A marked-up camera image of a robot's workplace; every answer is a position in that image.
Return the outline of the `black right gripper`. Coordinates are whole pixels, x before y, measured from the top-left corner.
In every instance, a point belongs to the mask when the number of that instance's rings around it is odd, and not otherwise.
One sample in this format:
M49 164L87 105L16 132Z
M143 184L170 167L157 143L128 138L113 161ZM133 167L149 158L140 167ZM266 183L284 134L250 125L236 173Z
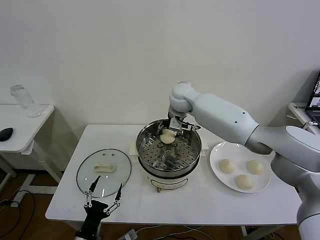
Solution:
M170 122L171 122L170 119L163 119L158 125L158 131L161 133L163 131L163 129L169 129ZM176 137L182 136L184 134L184 130L183 129L175 130L174 134Z

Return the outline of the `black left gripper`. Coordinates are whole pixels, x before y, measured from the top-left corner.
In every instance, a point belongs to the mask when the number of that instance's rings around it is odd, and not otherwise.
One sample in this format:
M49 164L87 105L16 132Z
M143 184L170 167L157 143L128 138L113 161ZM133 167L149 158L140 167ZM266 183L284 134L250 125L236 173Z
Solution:
M97 200L92 200L92 193L95 191L100 178L101 175L99 175L96 180L90 185L89 189L84 192L84 210L86 212L86 217L81 230L85 233L96 233L101 221L105 218L108 218L109 215L111 215L118 207L121 206L121 196L123 188L122 183L119 186L119 189L111 206Z

